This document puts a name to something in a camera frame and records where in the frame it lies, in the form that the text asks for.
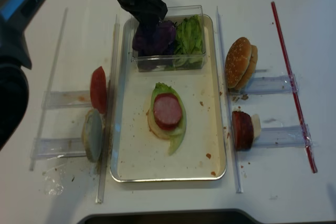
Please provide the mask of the black blue robot arm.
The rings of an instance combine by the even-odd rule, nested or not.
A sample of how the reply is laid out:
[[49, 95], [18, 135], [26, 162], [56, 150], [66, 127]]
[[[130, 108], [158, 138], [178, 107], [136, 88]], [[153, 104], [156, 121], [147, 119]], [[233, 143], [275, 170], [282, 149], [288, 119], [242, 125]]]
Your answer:
[[[162, 0], [117, 0], [140, 23], [154, 26], [163, 20]], [[24, 31], [45, 0], [1, 0], [1, 146], [22, 121], [29, 100], [23, 68], [31, 69]]]

